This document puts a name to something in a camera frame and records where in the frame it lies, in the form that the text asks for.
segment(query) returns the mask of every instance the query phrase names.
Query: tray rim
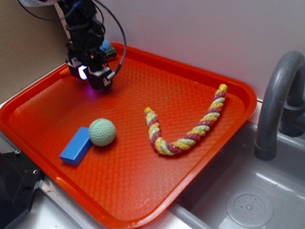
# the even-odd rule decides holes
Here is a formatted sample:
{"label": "tray rim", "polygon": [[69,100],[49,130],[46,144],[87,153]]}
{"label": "tray rim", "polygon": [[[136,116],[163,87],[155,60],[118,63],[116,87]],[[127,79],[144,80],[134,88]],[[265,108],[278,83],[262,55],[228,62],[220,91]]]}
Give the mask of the tray rim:
{"label": "tray rim", "polygon": [[[123,51],[123,45],[118,43],[112,44],[117,53],[121,54]],[[226,83],[229,88],[229,93],[238,96],[244,103],[244,113],[241,117],[235,122],[234,126],[230,128],[230,131],[227,131],[224,135],[228,137],[222,137],[216,144],[210,148],[207,154],[196,164],[195,167],[189,172],[189,174],[180,181],[180,183],[175,187],[175,189],[169,193],[169,195],[164,199],[164,201],[159,204],[150,214],[139,218],[137,220],[121,221],[114,218],[110,213],[104,210],[101,216],[101,206],[98,205],[94,200],[91,203],[87,201],[80,200],[79,195],[86,193],[76,185],[68,184],[65,180],[60,178],[60,173],[56,171],[56,174],[50,176],[52,180],[55,181],[65,192],[67,192],[79,205],[81,205],[90,215],[92,215],[99,223],[103,226],[113,228],[113,229],[129,229],[141,227],[152,220],[158,218],[170,205],[173,203],[176,198],[183,192],[187,187],[185,184],[189,184],[193,181],[197,175],[207,166],[207,164],[217,155],[217,153],[212,153],[221,146],[221,148],[230,140],[231,137],[242,127],[242,125],[248,120],[248,118],[255,111],[257,98],[255,92],[247,84],[232,79],[217,73],[213,73],[207,70],[203,70],[197,67],[193,67],[181,62],[170,60],[165,57],[161,57],[155,54],[151,54],[145,51],[138,50],[136,48],[128,47],[126,58],[136,60],[138,62],[162,69],[164,71],[170,71],[173,74],[179,75],[181,77],[198,81],[200,83],[200,76],[204,75],[209,79],[213,79],[209,82],[209,86],[218,88],[222,83]],[[10,100],[8,100],[3,107],[0,109],[0,130],[24,152],[30,152],[29,157],[36,163],[39,164],[42,170],[49,171],[57,170],[57,167],[48,164],[47,162],[35,158],[33,155],[38,155],[39,152],[31,146],[30,144],[25,143],[26,140],[16,133],[9,126],[5,125],[6,120],[9,119],[10,115],[14,112],[16,108],[30,100],[32,97],[40,93],[41,91],[48,88],[49,85],[55,83],[62,76],[59,75],[59,72],[66,68],[66,64],[55,69],[53,72],[44,76],[37,82],[31,84],[28,88],[16,94]]]}

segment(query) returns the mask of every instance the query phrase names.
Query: sink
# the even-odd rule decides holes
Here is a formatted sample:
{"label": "sink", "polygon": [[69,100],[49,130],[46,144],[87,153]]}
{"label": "sink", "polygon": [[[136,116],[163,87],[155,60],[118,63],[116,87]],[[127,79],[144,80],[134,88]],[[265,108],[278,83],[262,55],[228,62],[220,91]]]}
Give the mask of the sink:
{"label": "sink", "polygon": [[305,145],[278,134],[275,159],[263,161],[256,129],[247,122],[170,211],[192,228],[305,228]]}

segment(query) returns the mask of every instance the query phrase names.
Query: purple led light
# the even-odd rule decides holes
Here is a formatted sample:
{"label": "purple led light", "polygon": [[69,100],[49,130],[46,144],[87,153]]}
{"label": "purple led light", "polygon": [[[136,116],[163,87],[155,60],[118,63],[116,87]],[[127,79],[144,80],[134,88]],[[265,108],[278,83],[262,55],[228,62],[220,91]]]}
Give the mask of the purple led light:
{"label": "purple led light", "polygon": [[86,80],[87,79],[87,76],[86,74],[84,73],[84,69],[86,69],[87,67],[86,66],[81,66],[78,68],[78,72],[80,73],[80,77],[82,80]]}

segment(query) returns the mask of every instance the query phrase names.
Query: white wall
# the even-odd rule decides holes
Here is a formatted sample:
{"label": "white wall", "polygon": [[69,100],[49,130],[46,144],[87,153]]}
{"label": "white wall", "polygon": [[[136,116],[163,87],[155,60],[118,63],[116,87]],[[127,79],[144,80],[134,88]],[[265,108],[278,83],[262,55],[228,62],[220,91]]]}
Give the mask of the white wall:
{"label": "white wall", "polygon": [[[129,46],[244,81],[258,98],[283,54],[305,53],[304,0],[102,1]],[[115,22],[104,16],[106,38],[122,42]]]}

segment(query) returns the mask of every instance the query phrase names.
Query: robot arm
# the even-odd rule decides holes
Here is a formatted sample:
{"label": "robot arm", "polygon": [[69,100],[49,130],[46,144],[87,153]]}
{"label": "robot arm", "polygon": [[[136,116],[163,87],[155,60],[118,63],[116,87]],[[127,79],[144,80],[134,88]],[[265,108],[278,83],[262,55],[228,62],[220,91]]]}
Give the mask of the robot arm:
{"label": "robot arm", "polygon": [[82,80],[88,78],[94,89],[111,87],[112,77],[117,71],[113,72],[110,69],[107,55],[100,49],[104,41],[105,27],[96,19],[97,6],[92,0],[18,0],[18,2],[30,7],[58,2],[65,15],[66,29],[71,36],[66,44],[68,49],[66,62],[71,75]]}

